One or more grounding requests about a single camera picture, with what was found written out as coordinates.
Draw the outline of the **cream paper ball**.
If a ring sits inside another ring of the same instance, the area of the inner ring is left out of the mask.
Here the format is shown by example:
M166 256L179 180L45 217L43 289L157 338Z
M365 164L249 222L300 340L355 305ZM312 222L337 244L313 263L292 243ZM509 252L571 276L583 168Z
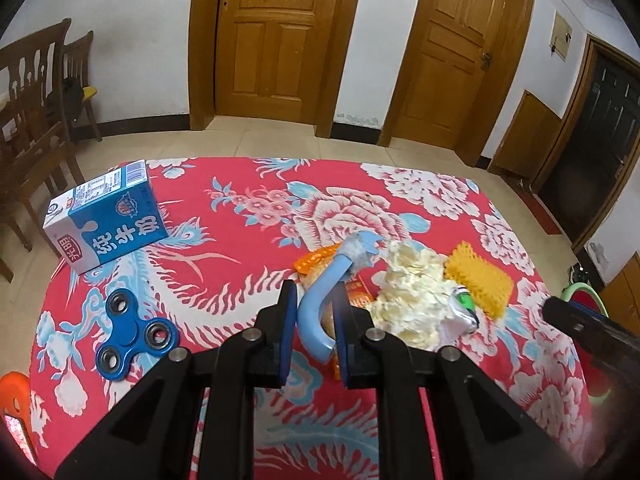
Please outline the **cream paper ball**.
M440 323L450 313L449 297L457 287L444 277L445 257L393 240L384 261L382 285L369 307L374 325L409 347L435 350Z

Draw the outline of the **light blue plastic handle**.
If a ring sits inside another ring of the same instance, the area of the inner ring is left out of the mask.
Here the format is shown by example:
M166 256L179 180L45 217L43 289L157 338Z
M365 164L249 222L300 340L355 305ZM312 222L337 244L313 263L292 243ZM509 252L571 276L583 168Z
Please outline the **light blue plastic handle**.
M373 258L380 253L378 243L382 236L372 231L359 231L349 235L337 247L329 266L311 284L299 301L297 309L298 336L307 353L317 362L326 364L331 359L335 341L321 325L323 305L339 282L346 282L361 269L373 266Z

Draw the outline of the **blue fidget spinner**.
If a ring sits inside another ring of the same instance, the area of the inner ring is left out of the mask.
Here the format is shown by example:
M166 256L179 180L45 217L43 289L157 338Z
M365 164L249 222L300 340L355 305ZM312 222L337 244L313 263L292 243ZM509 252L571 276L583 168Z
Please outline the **blue fidget spinner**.
M162 358L179 344L179 332L167 318L138 315L139 303L129 289L111 292L105 311L112 323L110 336L96 349L96 370L110 382L120 382L129 373L132 360L139 354Z

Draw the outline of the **green capped tube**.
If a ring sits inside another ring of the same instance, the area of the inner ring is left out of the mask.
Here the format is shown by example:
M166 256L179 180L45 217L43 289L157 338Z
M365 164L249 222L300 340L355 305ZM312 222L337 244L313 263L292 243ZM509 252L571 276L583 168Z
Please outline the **green capped tube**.
M455 287L448 297L448 313L442 320L442 328L449 338L456 339L476 332L479 327L470 292L463 286Z

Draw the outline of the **red doormat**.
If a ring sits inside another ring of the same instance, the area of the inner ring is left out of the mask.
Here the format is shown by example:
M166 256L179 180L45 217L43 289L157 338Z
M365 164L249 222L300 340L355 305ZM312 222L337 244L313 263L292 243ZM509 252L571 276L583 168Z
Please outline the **red doormat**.
M514 192L518 194L518 197L525 204L527 209L532 213L532 215L546 234L562 234L562 230L556 224L556 222L552 218L552 215L548 213L547 209L544 208L544 205L534 194L532 194L531 192L527 192L525 188L522 188L519 185L514 188Z

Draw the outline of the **yellow knitted cloth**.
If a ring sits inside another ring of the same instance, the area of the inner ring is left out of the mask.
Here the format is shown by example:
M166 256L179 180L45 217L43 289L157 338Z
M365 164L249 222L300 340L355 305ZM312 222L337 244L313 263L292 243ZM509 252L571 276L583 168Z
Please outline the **yellow knitted cloth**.
M465 240L445 259L444 278L465 287L488 318L498 320L506 314L514 281L498 266L477 255Z

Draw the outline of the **orange plastic stool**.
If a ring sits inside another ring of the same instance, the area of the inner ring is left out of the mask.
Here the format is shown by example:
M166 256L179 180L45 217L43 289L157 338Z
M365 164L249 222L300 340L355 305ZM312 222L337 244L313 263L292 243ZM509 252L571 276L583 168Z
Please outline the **orange plastic stool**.
M9 372L0 379L0 408L2 420L10 435L27 459L34 465L37 454L32 445L32 425L30 424L29 379L20 372Z

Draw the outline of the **dark entrance door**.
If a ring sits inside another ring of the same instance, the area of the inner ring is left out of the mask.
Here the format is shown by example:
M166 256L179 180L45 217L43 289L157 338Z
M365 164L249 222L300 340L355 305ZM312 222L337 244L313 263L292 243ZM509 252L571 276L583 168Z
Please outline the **dark entrance door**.
M533 191L585 248L639 160L639 62L588 36L575 89Z

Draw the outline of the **blue white milk carton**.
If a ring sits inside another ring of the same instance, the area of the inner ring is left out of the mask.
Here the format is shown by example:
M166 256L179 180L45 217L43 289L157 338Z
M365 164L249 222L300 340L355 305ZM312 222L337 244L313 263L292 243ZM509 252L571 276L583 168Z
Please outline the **blue white milk carton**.
M143 159L55 197L43 231L78 274L168 237Z

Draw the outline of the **low wooden cupboard door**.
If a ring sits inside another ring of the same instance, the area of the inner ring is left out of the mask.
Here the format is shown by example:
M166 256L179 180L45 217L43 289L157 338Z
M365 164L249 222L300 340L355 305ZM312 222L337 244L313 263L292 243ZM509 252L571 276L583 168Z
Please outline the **low wooden cupboard door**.
M558 140L562 119L525 90L488 170L532 182Z

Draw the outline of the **orange wrapper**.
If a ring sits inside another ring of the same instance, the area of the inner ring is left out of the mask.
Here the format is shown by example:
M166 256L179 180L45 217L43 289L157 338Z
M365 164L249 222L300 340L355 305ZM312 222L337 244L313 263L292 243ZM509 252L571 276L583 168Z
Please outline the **orange wrapper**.
M339 247L339 244L323 246L312 252L308 252L308 254L303 255L303 257L298 258L294 262L293 268L298 275L299 283L302 284L303 289L310 289L310 286L317 281L317 278L333 261L337 248Z

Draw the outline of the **wooden dining chair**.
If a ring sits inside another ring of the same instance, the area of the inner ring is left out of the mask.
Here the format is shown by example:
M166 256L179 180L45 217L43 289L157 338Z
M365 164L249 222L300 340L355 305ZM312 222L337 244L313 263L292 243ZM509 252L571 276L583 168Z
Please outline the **wooden dining chair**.
M67 167L74 181L85 181L65 120L63 48L72 20L37 30L1 49L1 71L8 76L9 101L1 109L1 195L21 204L44 235L32 206L41 185L53 188Z

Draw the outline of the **right wooden door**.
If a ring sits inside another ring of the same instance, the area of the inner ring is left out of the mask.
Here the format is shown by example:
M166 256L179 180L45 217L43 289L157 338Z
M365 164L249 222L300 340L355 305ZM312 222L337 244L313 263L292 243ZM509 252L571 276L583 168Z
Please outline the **right wooden door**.
M449 148L475 166L520 62L534 0L418 0L380 142Z

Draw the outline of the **left wooden door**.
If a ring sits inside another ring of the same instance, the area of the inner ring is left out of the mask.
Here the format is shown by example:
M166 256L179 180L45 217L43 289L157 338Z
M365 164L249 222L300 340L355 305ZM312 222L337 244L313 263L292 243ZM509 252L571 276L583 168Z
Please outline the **left wooden door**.
M217 116L329 136L358 0L191 0L190 126Z

